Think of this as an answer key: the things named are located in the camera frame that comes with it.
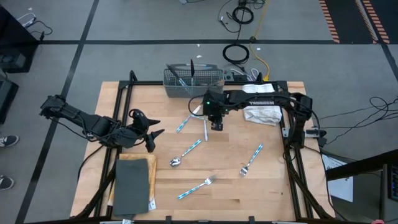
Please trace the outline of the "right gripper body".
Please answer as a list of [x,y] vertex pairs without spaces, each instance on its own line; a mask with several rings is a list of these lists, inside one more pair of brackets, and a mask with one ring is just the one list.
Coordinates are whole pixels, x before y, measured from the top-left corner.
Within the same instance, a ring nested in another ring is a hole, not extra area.
[[203,115],[205,116],[223,116],[228,113],[225,106],[226,93],[207,91],[203,96]]

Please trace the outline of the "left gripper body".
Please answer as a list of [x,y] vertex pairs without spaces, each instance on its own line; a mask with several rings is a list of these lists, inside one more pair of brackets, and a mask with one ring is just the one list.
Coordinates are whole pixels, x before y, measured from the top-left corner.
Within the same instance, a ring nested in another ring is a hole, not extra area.
[[118,128],[118,145],[125,148],[140,145],[144,142],[148,130],[148,125],[131,124],[120,127]]

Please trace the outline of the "wooden cutting board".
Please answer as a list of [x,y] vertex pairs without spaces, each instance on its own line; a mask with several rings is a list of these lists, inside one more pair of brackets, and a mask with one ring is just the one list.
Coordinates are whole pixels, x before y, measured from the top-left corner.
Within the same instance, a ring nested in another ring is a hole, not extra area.
[[155,199],[155,175],[157,168],[157,158],[153,154],[120,154],[121,160],[146,159],[149,170],[149,201]]

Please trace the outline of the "grey control box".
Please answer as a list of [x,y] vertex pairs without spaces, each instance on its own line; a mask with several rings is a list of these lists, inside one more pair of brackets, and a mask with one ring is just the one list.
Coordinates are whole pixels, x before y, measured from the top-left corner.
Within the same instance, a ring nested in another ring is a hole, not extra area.
[[246,74],[234,68],[224,71],[224,79],[228,82],[246,82],[248,80]]

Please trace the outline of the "white folded towel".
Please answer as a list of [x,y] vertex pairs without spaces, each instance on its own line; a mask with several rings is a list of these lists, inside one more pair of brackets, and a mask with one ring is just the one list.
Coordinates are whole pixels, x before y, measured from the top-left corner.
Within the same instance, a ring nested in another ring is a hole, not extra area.
[[[271,84],[248,84],[243,85],[242,90],[246,93],[271,93],[274,87]],[[243,116],[246,121],[275,126],[281,121],[282,113],[278,106],[247,106],[243,109]]]

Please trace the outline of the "dark grey folded cloth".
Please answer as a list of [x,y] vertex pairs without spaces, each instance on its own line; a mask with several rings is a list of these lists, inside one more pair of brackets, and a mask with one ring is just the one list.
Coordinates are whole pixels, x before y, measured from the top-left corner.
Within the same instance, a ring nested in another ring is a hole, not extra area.
[[149,168],[146,159],[118,160],[113,215],[126,217],[149,211]]

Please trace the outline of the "black equipment stand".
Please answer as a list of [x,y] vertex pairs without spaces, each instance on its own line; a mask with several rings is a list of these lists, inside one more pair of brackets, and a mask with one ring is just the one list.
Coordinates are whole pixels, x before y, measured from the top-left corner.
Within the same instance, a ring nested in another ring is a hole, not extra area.
[[0,80],[0,124],[4,124],[18,89],[16,83],[8,79]]

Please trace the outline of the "white paper sheet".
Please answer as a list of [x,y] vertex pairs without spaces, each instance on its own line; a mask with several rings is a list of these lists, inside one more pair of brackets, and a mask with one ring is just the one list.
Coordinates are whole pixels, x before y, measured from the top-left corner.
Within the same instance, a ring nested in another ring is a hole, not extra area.
[[[330,156],[322,155],[322,159],[325,164],[326,170],[346,165],[345,162],[339,161],[338,159],[332,158]],[[353,177],[345,177],[343,179],[328,181],[329,193],[332,196],[340,198],[347,202],[353,202],[353,186]]]

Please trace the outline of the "black beam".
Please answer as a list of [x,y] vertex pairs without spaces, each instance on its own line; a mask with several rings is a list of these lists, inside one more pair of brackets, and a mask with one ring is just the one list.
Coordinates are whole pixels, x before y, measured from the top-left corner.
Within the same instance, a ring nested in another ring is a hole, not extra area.
[[381,170],[388,164],[398,164],[398,149],[329,169],[325,175],[327,180],[342,179]]

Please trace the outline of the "black cabinet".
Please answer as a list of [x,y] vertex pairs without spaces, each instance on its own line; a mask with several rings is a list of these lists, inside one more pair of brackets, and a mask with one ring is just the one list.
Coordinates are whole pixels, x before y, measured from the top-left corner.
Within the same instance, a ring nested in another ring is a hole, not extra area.
[[0,69],[6,73],[27,73],[39,41],[0,5]]

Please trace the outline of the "grey metal cabinet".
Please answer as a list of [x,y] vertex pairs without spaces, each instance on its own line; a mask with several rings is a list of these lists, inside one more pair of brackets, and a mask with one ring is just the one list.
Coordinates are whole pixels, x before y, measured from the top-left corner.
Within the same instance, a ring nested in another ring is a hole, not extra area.
[[379,218],[385,224],[398,224],[398,165],[382,165]]

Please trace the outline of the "black aluminium table frame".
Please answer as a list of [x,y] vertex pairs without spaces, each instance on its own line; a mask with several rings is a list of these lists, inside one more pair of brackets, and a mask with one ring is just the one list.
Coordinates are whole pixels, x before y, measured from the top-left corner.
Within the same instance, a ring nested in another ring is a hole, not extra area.
[[[165,129],[156,142],[156,209],[138,215],[140,222],[208,220],[216,222],[257,222],[308,220],[308,194],[318,207],[312,208],[314,224],[335,220],[328,203],[325,171],[321,157],[306,149],[298,155],[285,153],[285,142],[278,126],[264,126],[243,120],[240,112],[231,113],[222,132],[210,131],[192,158],[178,168],[168,161],[184,144],[197,140],[200,123],[176,133],[178,123],[188,114],[187,99],[169,98],[160,81],[103,82],[95,100],[95,113],[105,116],[126,115],[114,106],[139,108]],[[239,171],[257,147],[264,147],[249,166],[245,177]],[[177,197],[216,175],[185,198]]]

